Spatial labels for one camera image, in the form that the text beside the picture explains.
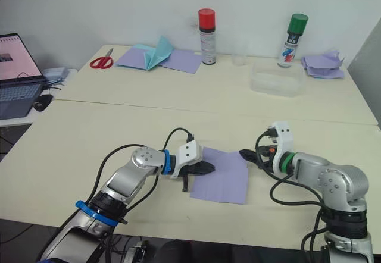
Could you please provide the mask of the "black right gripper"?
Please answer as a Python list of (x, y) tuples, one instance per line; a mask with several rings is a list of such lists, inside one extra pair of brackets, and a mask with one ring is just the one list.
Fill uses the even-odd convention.
[(276, 154), (276, 145), (259, 146), (255, 151), (250, 149), (239, 150), (241, 157), (258, 166), (261, 169), (272, 170), (273, 160)]

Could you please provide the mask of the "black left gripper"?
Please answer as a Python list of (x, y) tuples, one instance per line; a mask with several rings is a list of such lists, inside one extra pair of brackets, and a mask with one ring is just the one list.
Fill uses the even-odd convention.
[(213, 171), (215, 171), (215, 166), (205, 161), (183, 166), (178, 174), (178, 177), (182, 177), (182, 191), (188, 192), (188, 174), (198, 176), (209, 174)]

